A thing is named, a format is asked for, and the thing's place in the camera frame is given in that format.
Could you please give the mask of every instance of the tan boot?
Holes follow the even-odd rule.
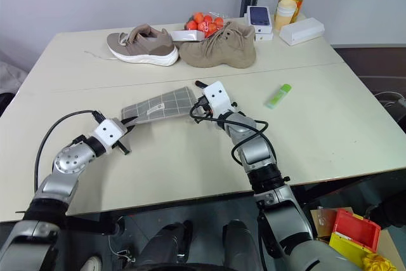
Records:
[[[228,22],[211,37],[199,43],[183,43],[179,54],[194,67],[208,68],[226,63],[247,68],[255,62],[255,29],[237,22]]]

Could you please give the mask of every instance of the sneaker on floor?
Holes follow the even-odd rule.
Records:
[[[110,34],[107,45],[115,57],[128,63],[170,66],[178,59],[178,49],[168,32],[149,25],[141,25],[129,34]]]
[[[97,256],[92,256],[84,263],[81,271],[102,271],[102,261]]]
[[[235,68],[247,68],[256,59],[254,36],[253,26],[228,22],[204,41],[183,43],[179,54],[194,67],[208,68],[226,63]]]

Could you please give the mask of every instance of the table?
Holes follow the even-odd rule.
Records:
[[[220,80],[247,115],[270,123],[265,134],[292,185],[406,168],[406,135],[323,38],[288,47],[275,36],[256,43],[258,60],[248,69],[198,69],[181,60],[156,67],[83,52],[110,56],[101,40],[109,32],[57,35],[0,118],[0,197],[13,196],[1,201],[0,221],[22,217],[15,211],[25,210],[33,196],[38,145],[62,115],[98,109],[117,117],[125,106],[182,86],[198,97],[196,79]],[[284,83],[292,85],[291,92],[276,109],[266,108],[266,100]],[[50,173],[64,145],[95,126],[90,115],[59,126],[43,151],[40,179]],[[153,122],[138,126],[123,142],[131,154],[114,150],[81,175],[69,215],[251,189],[230,157],[231,140],[211,123],[195,124],[188,117]]]

